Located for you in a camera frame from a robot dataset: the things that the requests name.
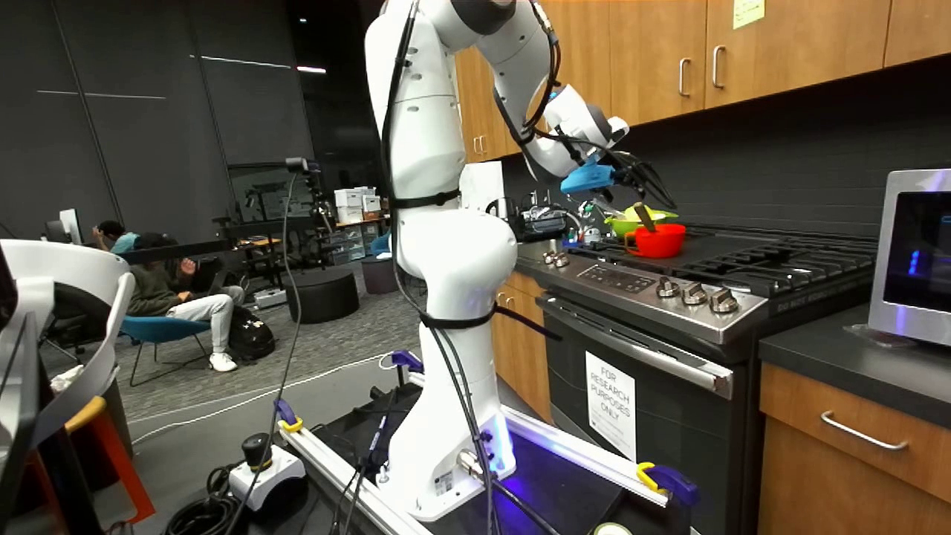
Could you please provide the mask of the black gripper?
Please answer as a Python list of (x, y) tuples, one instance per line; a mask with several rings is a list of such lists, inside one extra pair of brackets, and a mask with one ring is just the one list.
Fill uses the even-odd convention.
[(675, 199), (664, 193), (660, 173), (627, 148), (611, 148), (605, 156), (611, 179), (624, 187), (632, 187), (642, 199), (654, 196), (661, 208), (670, 208)]

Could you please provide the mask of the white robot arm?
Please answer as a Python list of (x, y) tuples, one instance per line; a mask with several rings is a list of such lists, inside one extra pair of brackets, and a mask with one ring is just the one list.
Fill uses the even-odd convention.
[(516, 266), (516, 239), (464, 202), (461, 52), (493, 71), (495, 111), (535, 175), (591, 193), (630, 170), (627, 121), (557, 78), (556, 29), (536, 0), (382, 0), (367, 25), (366, 83), (389, 163), (392, 255), (424, 283), (422, 393), (389, 438), (376, 487), (422, 524), (487, 499), (516, 471), (493, 365), (495, 291)]

